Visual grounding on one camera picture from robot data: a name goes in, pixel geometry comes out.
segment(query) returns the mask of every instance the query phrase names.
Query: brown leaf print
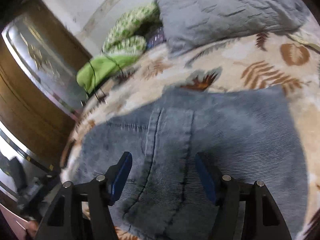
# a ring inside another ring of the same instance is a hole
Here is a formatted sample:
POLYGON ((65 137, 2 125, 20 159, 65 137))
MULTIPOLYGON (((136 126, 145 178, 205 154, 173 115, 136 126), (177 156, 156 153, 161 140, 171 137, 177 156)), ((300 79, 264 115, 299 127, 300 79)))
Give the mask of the brown leaf print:
POLYGON ((127 73, 120 73, 120 75, 115 77, 115 80, 117 81, 118 85, 121 85, 128 81, 128 79, 132 78, 134 73, 134 70, 128 71, 127 73))
POLYGON ((150 62, 148 68, 143 73, 143 77, 148 80, 171 67, 172 65, 163 62, 163 58, 158 58, 155 61, 150 62))
POLYGON ((197 91, 205 91, 208 87, 211 86, 211 84, 214 81, 216 81, 219 78, 220 74, 221 74, 221 67, 214 69, 209 73, 204 74, 204 76, 200 75, 199 73, 197 76, 195 76, 191 80, 190 84, 184 84, 184 85, 181 85, 180 87, 197 90, 197 91))
POLYGON ((248 66, 242 73, 241 79, 244 79, 244 86, 250 89, 263 89, 274 85, 281 85, 283 92, 287 95, 296 89, 301 89, 302 85, 308 83, 300 81, 286 75, 280 70, 275 70, 265 61, 259 61, 248 66))
POLYGON ((89 120, 87 124, 83 124, 81 127, 79 127, 78 138, 75 145, 80 145, 82 143, 83 137, 86 135, 87 132, 89 132, 93 127, 95 127, 95 125, 96 123, 94 122, 94 120, 89 120))
POLYGON ((264 45, 268 37, 269 37, 268 33, 258 33, 257 40, 256 40, 257 48, 260 48, 263 51, 267 51, 264 45))
POLYGON ((304 46, 297 46, 294 43, 282 44, 280 52, 288 66, 301 66, 310 58, 310 53, 304 46))
POLYGON ((304 240, 316 240, 320 238, 320 209, 311 218, 309 228, 303 236, 304 240))
POLYGON ((128 232, 122 231, 118 227, 115 227, 115 230, 119 240, 139 240, 137 236, 133 236, 128 232))

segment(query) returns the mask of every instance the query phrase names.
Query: leaf pattern blanket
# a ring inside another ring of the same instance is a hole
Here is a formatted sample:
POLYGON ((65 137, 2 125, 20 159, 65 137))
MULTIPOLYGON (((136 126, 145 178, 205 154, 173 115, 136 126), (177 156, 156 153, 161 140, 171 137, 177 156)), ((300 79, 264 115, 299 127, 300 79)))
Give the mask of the leaf pattern blanket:
MULTIPOLYGON (((312 15, 297 35, 320 44, 320 27, 312 15)), ((168 59, 165 44, 159 45, 124 73, 108 80, 98 91, 100 100, 90 99, 70 135, 69 144, 74 144, 61 180, 72 178, 81 141, 92 127, 158 99, 167 87, 225 93, 281 85, 308 167, 308 210, 304 231, 297 237, 303 239, 320 207, 319 62, 317 51, 291 40, 287 33, 260 33, 218 41, 174 59, 168 59)), ((119 228, 117 233, 119 239, 137 239, 119 228)))

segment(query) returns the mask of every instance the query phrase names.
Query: bed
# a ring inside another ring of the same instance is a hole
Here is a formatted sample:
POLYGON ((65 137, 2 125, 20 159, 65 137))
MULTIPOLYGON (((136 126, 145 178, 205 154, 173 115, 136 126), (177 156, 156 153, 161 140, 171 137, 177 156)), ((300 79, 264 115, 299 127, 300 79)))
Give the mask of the bed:
MULTIPOLYGON (((175 58, 169 57, 166 44, 151 49, 109 79, 96 92, 99 100, 92 97, 87 102, 68 140, 66 151, 70 154, 61 181, 72 180, 82 140, 90 129, 155 101, 167 88, 225 93, 278 85, 288 100, 308 168, 308 208, 304 229, 297 236, 303 239, 320 208, 320 54, 294 41, 290 34, 320 44, 320 26, 310 15, 295 33, 265 32, 216 41, 175 58)), ((119 228, 117 233, 119 239, 129 237, 119 228)))

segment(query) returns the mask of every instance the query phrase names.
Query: wooden door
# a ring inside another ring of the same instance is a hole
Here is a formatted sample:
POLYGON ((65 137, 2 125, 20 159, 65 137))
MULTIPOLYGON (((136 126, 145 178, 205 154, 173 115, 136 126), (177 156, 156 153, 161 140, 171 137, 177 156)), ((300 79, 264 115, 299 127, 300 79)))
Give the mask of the wooden door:
MULTIPOLYGON (((30 0, 27 12, 63 59, 76 70, 90 55, 39 1, 30 0)), ((0 121, 39 158, 57 164, 75 120, 59 109, 22 71, 0 38, 0 121)))

